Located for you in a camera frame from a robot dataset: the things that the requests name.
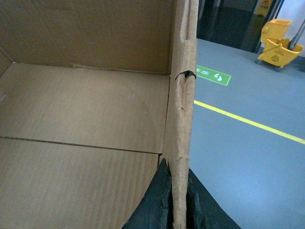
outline cardboard flap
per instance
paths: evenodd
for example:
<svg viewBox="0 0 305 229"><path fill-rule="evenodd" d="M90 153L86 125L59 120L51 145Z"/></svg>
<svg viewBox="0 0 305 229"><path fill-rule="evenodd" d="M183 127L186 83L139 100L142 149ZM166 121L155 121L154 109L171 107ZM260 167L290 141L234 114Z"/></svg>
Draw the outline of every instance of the cardboard flap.
<svg viewBox="0 0 305 229"><path fill-rule="evenodd" d="M186 192L197 62L197 0L178 0L163 157L172 175L174 228L186 228Z"/></svg>
<svg viewBox="0 0 305 229"><path fill-rule="evenodd" d="M169 77L14 63L0 135L162 153Z"/></svg>
<svg viewBox="0 0 305 229"><path fill-rule="evenodd" d="M0 45L16 62L169 73L174 0L0 2Z"/></svg>
<svg viewBox="0 0 305 229"><path fill-rule="evenodd" d="M158 156L0 138L0 228L119 229Z"/></svg>

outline cardboard box bottom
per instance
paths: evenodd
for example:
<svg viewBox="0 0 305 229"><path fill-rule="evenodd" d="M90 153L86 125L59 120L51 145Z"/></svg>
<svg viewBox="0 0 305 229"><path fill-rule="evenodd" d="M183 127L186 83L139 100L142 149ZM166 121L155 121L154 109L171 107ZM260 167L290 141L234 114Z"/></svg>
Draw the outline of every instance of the cardboard box bottom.
<svg viewBox="0 0 305 229"><path fill-rule="evenodd" d="M157 154L0 138L0 228L119 229Z"/></svg>

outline wall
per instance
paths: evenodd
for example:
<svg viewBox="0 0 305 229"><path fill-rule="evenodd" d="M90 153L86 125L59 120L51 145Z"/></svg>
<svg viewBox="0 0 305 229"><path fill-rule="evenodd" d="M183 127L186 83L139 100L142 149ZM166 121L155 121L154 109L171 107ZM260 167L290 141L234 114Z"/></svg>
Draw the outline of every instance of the wall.
<svg viewBox="0 0 305 229"><path fill-rule="evenodd" d="M225 7L237 8L240 10L252 11L257 0L224 0Z"/></svg>
<svg viewBox="0 0 305 229"><path fill-rule="evenodd" d="M305 19L305 0L285 0L277 18L293 21L285 36L292 39ZM305 32L298 44L305 47Z"/></svg>

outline yellow mop bucket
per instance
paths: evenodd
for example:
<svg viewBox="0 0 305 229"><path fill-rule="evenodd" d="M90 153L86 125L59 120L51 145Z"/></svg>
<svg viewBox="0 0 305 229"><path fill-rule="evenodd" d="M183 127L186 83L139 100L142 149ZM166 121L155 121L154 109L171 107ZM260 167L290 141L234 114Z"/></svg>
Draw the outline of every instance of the yellow mop bucket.
<svg viewBox="0 0 305 229"><path fill-rule="evenodd" d="M296 44L291 51L288 49L289 43L289 39L267 39L264 51L258 59L283 68L286 64L293 61L304 49L302 45Z"/></svg>
<svg viewBox="0 0 305 229"><path fill-rule="evenodd" d="M256 63L261 60L283 68L303 51L304 47L296 42L304 31L305 21L296 36L290 41L283 37L291 23L292 21L288 20L273 19L265 24L261 35L261 42L265 43L265 47L263 53L255 61Z"/></svg>

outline cardboard box wall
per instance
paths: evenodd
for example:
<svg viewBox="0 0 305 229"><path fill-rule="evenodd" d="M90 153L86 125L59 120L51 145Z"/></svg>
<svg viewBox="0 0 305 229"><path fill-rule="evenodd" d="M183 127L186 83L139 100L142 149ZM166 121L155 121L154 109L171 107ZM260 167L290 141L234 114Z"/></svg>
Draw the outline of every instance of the cardboard box wall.
<svg viewBox="0 0 305 229"><path fill-rule="evenodd" d="M173 177L174 227L186 227L197 4L0 4L0 90L6 95L0 103L0 210L10 211L0 226L119 228L164 157ZM73 115L88 110L91 115ZM101 182L108 185L98 191ZM81 204L79 195L86 196ZM42 211L26 214L29 206Z"/></svg>

